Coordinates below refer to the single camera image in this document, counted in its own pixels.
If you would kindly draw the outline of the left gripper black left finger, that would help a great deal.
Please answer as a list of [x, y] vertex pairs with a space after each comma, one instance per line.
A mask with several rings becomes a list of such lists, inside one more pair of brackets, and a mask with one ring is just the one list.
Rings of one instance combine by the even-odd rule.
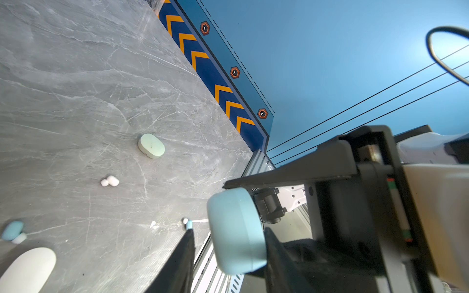
[[194, 261], [194, 230], [189, 229], [145, 293], [190, 293]]

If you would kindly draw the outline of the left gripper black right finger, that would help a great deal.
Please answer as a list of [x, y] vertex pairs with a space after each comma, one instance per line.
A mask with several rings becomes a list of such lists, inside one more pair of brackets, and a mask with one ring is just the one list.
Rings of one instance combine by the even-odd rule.
[[270, 228], [264, 230], [267, 265], [265, 283], [268, 293], [317, 293]]

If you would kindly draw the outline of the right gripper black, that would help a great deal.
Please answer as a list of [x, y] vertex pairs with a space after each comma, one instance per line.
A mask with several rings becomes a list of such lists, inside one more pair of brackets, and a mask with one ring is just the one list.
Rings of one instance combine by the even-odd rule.
[[[318, 293], [436, 291], [434, 264], [390, 128], [363, 126], [223, 188], [305, 183], [312, 237], [321, 244], [281, 243]], [[265, 281], [265, 268], [252, 275]]]

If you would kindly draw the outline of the blue earbud front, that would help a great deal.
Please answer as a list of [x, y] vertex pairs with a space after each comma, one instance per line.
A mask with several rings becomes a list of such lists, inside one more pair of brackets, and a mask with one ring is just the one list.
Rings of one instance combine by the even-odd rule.
[[193, 229], [193, 221], [190, 220], [189, 218], [183, 218], [182, 224], [184, 225], [185, 230]]

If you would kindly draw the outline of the blue earbud charging case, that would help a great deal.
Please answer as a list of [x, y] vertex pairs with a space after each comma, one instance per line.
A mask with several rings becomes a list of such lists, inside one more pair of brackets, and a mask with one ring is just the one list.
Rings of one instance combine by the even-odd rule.
[[248, 191], [225, 190], [213, 195], [206, 207], [217, 265], [223, 273], [246, 274], [267, 265], [263, 226]]

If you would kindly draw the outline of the mint green earbud charging case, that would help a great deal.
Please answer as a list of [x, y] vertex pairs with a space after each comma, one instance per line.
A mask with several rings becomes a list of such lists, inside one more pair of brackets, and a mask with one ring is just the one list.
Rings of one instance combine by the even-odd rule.
[[150, 159], [160, 158], [166, 151], [164, 144], [152, 134], [143, 134], [138, 140], [138, 148]]

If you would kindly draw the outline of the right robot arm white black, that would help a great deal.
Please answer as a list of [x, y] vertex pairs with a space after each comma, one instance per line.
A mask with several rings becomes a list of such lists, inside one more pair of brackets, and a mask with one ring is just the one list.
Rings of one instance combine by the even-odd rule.
[[469, 287], [469, 138], [363, 126], [210, 198], [216, 259], [270, 293]]

